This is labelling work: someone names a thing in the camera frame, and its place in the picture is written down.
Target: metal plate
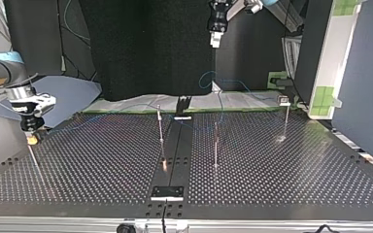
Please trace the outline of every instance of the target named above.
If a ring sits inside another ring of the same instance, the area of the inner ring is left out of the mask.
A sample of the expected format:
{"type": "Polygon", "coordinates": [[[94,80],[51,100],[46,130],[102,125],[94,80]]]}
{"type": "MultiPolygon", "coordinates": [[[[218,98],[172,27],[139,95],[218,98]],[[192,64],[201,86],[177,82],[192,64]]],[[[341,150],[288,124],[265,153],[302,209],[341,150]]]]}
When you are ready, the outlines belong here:
{"type": "Polygon", "coordinates": [[[39,170],[26,153],[0,166],[0,216],[373,220],[373,166],[314,120],[195,114],[166,132],[165,172],[156,116],[73,119],[35,148],[39,170]],[[183,202],[151,202],[167,184],[183,202]]]}
{"type": "Polygon", "coordinates": [[[225,114],[216,168],[217,120],[194,115],[185,218],[373,219],[373,167],[318,122],[225,114]]]}
{"type": "Polygon", "coordinates": [[[161,155],[156,116],[145,115],[83,115],[34,150],[39,168],[25,156],[0,173],[0,204],[23,205],[17,213],[24,205],[137,210],[149,199],[161,155]]]}

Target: metal rod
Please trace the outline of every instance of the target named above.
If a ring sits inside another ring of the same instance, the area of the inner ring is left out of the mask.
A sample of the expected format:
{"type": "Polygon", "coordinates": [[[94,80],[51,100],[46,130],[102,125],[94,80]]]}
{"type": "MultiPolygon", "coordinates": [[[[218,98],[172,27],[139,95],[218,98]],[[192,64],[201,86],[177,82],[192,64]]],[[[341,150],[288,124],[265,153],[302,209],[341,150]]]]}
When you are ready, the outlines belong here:
{"type": "Polygon", "coordinates": [[[162,116],[160,114],[160,105],[157,105],[156,108],[157,108],[156,114],[158,116],[158,123],[159,123],[159,141],[163,143],[162,116]]]}
{"type": "Polygon", "coordinates": [[[33,164],[36,166],[36,167],[39,167],[39,164],[38,164],[38,161],[36,160],[36,157],[35,157],[35,153],[33,152],[31,146],[28,145],[28,148],[29,148],[29,153],[32,157],[32,161],[33,161],[33,164]]]}
{"type": "Polygon", "coordinates": [[[161,146],[161,156],[163,158],[165,158],[164,146],[163,146],[162,116],[160,114],[160,105],[157,105],[156,109],[157,109],[156,114],[157,114],[157,117],[158,117],[158,124],[159,124],[159,142],[160,142],[160,146],[161,146]]]}
{"type": "Polygon", "coordinates": [[[219,130],[218,124],[215,122],[215,145],[214,145],[214,163],[215,167],[218,167],[218,143],[219,143],[219,130]]]}
{"type": "Polygon", "coordinates": [[[290,105],[287,106],[286,126],[287,126],[287,123],[288,123],[289,107],[290,107],[290,105]]]}

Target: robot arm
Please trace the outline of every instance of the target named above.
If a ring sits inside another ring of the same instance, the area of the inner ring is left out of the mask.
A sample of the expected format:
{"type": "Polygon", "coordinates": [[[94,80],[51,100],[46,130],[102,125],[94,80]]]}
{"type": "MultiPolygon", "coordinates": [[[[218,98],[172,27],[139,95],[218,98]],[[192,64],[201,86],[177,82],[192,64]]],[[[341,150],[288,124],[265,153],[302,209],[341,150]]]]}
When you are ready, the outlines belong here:
{"type": "Polygon", "coordinates": [[[30,80],[19,53],[0,53],[0,88],[5,88],[12,109],[20,115],[20,128],[28,144],[34,145],[41,139],[38,130],[45,124],[42,115],[53,109],[56,99],[37,93],[30,80]]]}
{"type": "Polygon", "coordinates": [[[211,46],[220,47],[220,38],[228,29],[228,21],[239,11],[244,9],[247,13],[255,14],[262,10],[264,5],[271,6],[277,2],[278,0],[210,0],[211,16],[207,29],[211,32],[211,46]],[[232,8],[236,10],[233,16],[228,13],[232,8]]]}

